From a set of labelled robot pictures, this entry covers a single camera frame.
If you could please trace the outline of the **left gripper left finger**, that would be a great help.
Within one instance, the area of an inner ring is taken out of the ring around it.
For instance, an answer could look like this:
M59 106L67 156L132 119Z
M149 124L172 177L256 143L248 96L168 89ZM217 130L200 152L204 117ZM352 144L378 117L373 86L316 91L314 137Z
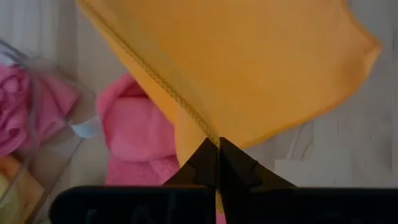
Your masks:
M166 223L216 224L217 147L205 139L163 186L171 190Z

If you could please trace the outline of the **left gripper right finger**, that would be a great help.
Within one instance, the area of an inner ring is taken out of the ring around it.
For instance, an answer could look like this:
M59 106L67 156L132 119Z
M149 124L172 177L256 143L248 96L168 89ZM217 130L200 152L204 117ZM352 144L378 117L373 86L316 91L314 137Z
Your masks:
M226 223L288 223L285 189L295 185L220 139L219 184Z

